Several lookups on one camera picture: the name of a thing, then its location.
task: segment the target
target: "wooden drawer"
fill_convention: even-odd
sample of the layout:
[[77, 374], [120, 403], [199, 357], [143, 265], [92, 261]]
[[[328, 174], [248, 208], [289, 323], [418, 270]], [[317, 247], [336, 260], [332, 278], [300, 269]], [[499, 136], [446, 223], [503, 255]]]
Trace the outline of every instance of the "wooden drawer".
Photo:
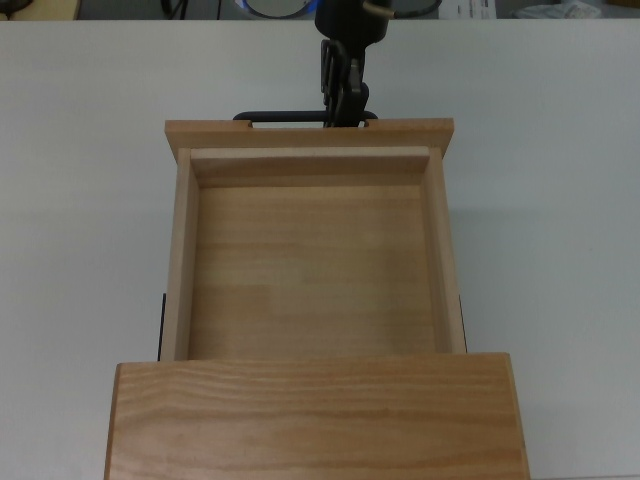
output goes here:
[[451, 120], [166, 131], [178, 180], [161, 360], [466, 351]]
[[118, 367], [105, 478], [529, 478], [509, 357], [466, 354], [452, 133], [168, 122], [161, 361]]
[[121, 365], [107, 480], [528, 477], [509, 358]]

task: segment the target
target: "light wooden board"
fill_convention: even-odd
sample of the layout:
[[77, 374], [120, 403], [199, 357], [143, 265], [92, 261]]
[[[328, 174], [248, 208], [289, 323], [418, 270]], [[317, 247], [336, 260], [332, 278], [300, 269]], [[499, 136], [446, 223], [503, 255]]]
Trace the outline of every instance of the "light wooden board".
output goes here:
[[198, 181], [191, 166], [191, 152], [181, 149], [178, 156], [161, 360], [186, 360], [188, 357], [199, 197]]
[[200, 191], [189, 358], [434, 351], [419, 186]]
[[420, 187], [436, 351], [464, 353], [467, 344], [453, 256], [442, 155], [432, 149]]
[[429, 148], [424, 146], [191, 151], [193, 169], [201, 187], [417, 185], [428, 160]]
[[453, 120], [370, 120], [366, 128], [252, 128], [248, 121], [169, 120], [165, 133], [180, 148], [438, 147], [447, 150]]
[[525, 480], [505, 354], [120, 365], [107, 480]]

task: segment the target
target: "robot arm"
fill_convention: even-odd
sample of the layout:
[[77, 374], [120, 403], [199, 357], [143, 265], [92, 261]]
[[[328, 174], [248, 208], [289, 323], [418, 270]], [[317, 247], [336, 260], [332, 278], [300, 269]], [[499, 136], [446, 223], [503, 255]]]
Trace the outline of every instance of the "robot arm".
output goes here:
[[322, 121], [325, 127], [357, 127], [376, 118], [365, 111], [369, 88], [364, 83], [365, 49], [382, 40], [390, 19], [412, 18], [437, 10], [442, 0], [421, 10], [397, 12], [392, 0], [318, 0], [316, 28], [322, 41], [324, 112], [245, 112], [236, 120], [265, 122]]

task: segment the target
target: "white object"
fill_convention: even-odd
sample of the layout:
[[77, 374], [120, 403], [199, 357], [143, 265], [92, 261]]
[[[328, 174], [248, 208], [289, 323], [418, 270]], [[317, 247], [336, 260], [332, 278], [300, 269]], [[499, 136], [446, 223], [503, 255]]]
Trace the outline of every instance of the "white object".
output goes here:
[[602, 11], [578, 0], [558, 5], [535, 5], [513, 13], [515, 18], [602, 18]]
[[496, 18], [495, 0], [443, 0], [438, 9], [441, 20], [490, 20]]

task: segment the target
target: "white table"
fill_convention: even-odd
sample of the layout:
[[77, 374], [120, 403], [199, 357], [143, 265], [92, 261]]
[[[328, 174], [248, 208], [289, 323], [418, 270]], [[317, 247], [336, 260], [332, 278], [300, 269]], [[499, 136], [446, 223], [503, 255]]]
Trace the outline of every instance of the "white table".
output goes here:
[[[116, 363], [154, 360], [165, 119], [321, 105], [312, 23], [0, 28], [0, 477], [102, 475]], [[447, 117], [471, 351], [512, 354], [534, 478], [639, 475], [640, 28], [393, 24], [369, 108]]]

